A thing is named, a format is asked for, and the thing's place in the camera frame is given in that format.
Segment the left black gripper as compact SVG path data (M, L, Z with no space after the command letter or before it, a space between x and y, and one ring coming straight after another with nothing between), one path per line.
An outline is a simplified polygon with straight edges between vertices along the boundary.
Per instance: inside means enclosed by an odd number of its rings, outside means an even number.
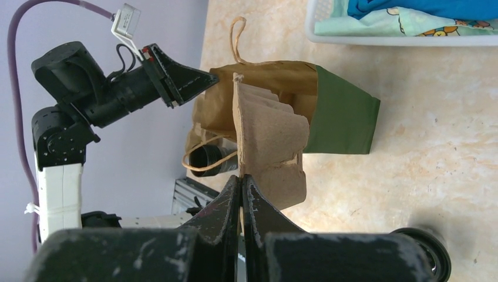
M92 125L103 128L158 99L174 108L219 83L217 75L176 62L155 43L140 53L146 57L141 66L115 75L105 86L103 102L84 105Z

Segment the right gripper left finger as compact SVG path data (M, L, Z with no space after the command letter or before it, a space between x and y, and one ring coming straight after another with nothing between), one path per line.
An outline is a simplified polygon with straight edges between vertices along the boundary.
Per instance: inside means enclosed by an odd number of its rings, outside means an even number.
M234 281L240 179L175 229L59 230L41 245L26 281Z

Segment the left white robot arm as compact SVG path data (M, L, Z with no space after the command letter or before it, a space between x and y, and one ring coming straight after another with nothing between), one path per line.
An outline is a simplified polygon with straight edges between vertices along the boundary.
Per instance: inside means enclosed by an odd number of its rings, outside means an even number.
M182 65L156 44L132 53L130 63L105 75L79 41L59 45L31 64L35 79L54 98L32 118L39 241L63 229L80 229L86 148L104 128L160 99L181 106L214 86L218 76Z

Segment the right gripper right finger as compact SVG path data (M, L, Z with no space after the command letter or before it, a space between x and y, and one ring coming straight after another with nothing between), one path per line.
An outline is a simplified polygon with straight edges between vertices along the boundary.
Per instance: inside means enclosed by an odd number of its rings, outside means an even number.
M241 181L247 281L435 281L414 239L309 233L277 210L255 179Z

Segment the green brown paper bag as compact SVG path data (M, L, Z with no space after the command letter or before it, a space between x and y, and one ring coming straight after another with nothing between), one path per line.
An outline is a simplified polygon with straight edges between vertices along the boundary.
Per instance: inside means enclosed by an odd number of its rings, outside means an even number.
M269 90L279 102L305 117L310 126L305 153L367 155L372 148L380 100L323 67L303 61L245 61L240 31L229 33L234 63L210 69L219 82L194 101L193 126L185 150L235 140L233 74Z

